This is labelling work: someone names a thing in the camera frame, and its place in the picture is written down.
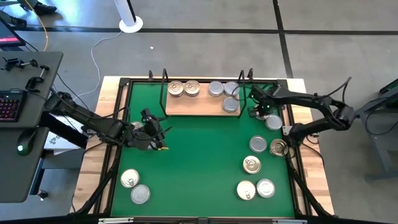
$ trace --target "shoe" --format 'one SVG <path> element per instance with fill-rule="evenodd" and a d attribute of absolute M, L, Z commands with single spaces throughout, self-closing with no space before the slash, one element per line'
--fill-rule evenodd
<path fill-rule="evenodd" d="M 27 22 L 25 19 L 20 19 L 20 18 L 16 18 L 16 17 L 12 17 L 12 16 L 10 16 L 10 17 L 11 17 L 10 23 L 12 25 L 19 27 L 19 28 L 26 28 Z"/>
<path fill-rule="evenodd" d="M 37 13 L 37 15 L 41 16 L 41 15 L 48 15 L 48 14 L 55 13 L 55 11 L 57 10 L 57 7 L 48 6 L 48 5 L 45 5 L 45 4 L 41 3 L 41 2 L 37 2 L 37 4 L 35 5 L 35 7 L 33 9 Z"/>

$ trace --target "wooden board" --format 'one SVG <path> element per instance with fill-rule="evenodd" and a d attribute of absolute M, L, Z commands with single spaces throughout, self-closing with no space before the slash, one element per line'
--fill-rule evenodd
<path fill-rule="evenodd" d="M 223 109 L 223 102 L 227 98 L 225 94 L 219 97 L 211 96 L 208 92 L 209 83 L 199 83 L 199 85 L 199 95 L 195 97 L 186 94 L 172 97 L 170 93 L 167 93 L 166 113 L 168 115 L 239 116 L 240 104 L 234 113 L 228 113 Z"/>
<path fill-rule="evenodd" d="M 99 94 L 96 113 L 101 115 L 106 115 L 106 114 L 111 114 L 113 112 L 120 78 L 124 77 L 104 77 L 103 84 L 101 87 L 101 93 Z M 130 78 L 147 78 L 147 77 L 130 77 Z M 200 82 L 200 79 L 208 79 L 208 77 L 169 77 L 169 79 L 171 80 L 194 79 Z M 214 79 L 220 81 L 220 80 L 228 80 L 231 78 L 214 77 Z M 275 80 L 275 78 L 256 78 L 256 79 Z M 303 79 L 291 78 L 287 79 L 287 83 L 290 91 L 296 91 L 301 93 L 306 92 Z M 310 108 L 304 108 L 301 106 L 293 105 L 292 110 L 295 122 L 305 124 L 312 121 Z M 94 138 L 90 139 L 90 142 L 87 145 L 87 147 L 97 144 L 97 142 L 98 142 L 97 139 Z M 309 146 L 312 146 L 318 152 L 320 151 L 319 145 L 313 145 L 307 141 L 304 142 Z M 102 145 L 85 154 L 85 157 L 83 159 L 83 164 L 80 170 L 78 183 L 76 185 L 75 197 L 73 199 L 73 203 L 77 210 L 81 208 L 81 206 L 89 199 L 89 197 L 91 196 L 91 194 L 94 192 L 95 188 L 98 185 L 101 174 L 102 162 L 104 159 L 104 150 L 105 146 Z M 328 183 L 326 180 L 326 175 L 325 175 L 325 170 L 323 168 L 322 160 L 311 150 L 306 149 L 305 146 L 302 146 L 300 148 L 300 151 L 302 155 L 303 167 L 304 167 L 305 178 L 307 181 L 308 188 L 311 190 L 312 194 L 323 206 L 323 208 L 327 212 L 333 214 L 333 206 L 331 204 Z M 110 163 L 112 163 L 113 161 L 115 149 L 113 149 L 112 152 L 113 153 L 111 154 Z M 108 198 L 108 190 L 109 190 L 108 186 L 105 188 L 103 193 L 103 199 L 100 209 L 101 212 L 103 212 Z M 300 210 L 303 213 L 305 213 L 302 192 L 297 185 L 296 189 L 297 189 Z"/>

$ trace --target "green tabletop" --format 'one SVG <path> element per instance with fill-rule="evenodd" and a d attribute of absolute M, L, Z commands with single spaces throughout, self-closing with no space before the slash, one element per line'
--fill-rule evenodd
<path fill-rule="evenodd" d="M 160 83 L 135 83 L 130 102 L 131 121 L 141 120 L 141 110 L 163 116 L 159 105 Z M 248 99 L 248 106 L 254 102 Z M 244 111 L 241 119 L 224 116 L 169 116 L 162 127 L 173 128 L 166 135 L 169 150 L 140 151 L 123 148 L 111 215 L 113 217 L 293 217 L 292 193 L 286 161 L 269 150 L 252 152 L 249 140 L 254 135 L 265 137 L 268 145 L 281 138 L 281 131 L 270 131 L 263 121 L 250 118 Z M 246 156 L 260 159 L 257 174 L 243 169 Z M 150 188 L 148 202 L 131 201 L 131 189 L 120 183 L 121 174 L 135 169 L 140 184 Z M 256 184 L 270 179 L 275 195 L 256 195 L 245 201 L 236 187 L 242 180 Z"/>

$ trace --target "rgb keyboard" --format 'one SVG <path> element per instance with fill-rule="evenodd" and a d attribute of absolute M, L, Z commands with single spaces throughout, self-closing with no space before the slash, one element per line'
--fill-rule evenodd
<path fill-rule="evenodd" d="M 17 122 L 25 103 L 26 91 L 0 91 L 0 122 Z"/>

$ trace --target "gray floor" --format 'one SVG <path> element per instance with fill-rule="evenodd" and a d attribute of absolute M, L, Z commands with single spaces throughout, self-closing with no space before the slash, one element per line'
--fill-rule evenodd
<path fill-rule="evenodd" d="M 59 7 L 59 15 L 43 17 L 46 26 L 117 27 L 119 17 L 112 1 L 47 1 Z M 271 0 L 132 0 L 146 28 L 276 29 Z M 398 2 L 393 0 L 279 0 L 285 29 L 301 30 L 397 30 Z M 5 11 L 37 19 L 19 6 Z M 38 49 L 41 32 L 19 32 Z M 77 93 L 96 85 L 97 72 L 90 49 L 98 40 L 117 33 L 49 33 L 49 50 L 65 56 L 59 70 Z M 350 82 L 346 102 L 360 107 L 397 78 L 398 36 L 287 35 L 287 47 L 295 78 L 303 78 L 308 92 L 328 93 Z M 256 77 L 286 77 L 277 34 L 121 34 L 94 49 L 101 75 L 159 74 L 230 77 L 254 69 Z M 66 90 L 57 80 L 59 90 Z M 99 90 L 83 99 L 95 109 Z M 314 118 L 319 113 L 313 112 Z M 368 137 L 358 121 L 345 132 L 325 131 L 320 144 L 335 213 L 343 218 L 398 223 L 398 179 L 366 182 L 366 174 L 379 170 Z M 43 184 L 51 184 L 56 171 Z M 66 214 L 76 180 L 62 174 L 49 192 L 64 197 L 40 203 L 29 198 L 22 204 L 0 205 L 0 218 L 24 218 Z M 29 207 L 32 214 L 21 214 Z"/>

